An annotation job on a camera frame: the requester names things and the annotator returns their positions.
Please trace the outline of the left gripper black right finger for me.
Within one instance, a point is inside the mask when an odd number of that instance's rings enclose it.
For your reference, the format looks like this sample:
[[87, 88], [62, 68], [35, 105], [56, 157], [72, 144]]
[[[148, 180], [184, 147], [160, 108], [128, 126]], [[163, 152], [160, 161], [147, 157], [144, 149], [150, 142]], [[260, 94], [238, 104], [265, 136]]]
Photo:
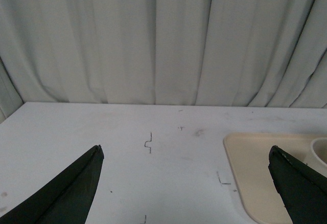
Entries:
[[326, 177], [274, 145], [270, 175], [293, 223], [326, 223]]

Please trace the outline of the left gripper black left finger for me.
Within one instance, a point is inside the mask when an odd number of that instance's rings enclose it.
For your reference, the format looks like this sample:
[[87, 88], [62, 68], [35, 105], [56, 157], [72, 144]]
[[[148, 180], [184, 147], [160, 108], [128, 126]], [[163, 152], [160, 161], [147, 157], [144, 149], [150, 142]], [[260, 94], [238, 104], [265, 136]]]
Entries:
[[95, 145], [32, 196], [1, 217], [1, 223], [86, 223], [104, 153]]

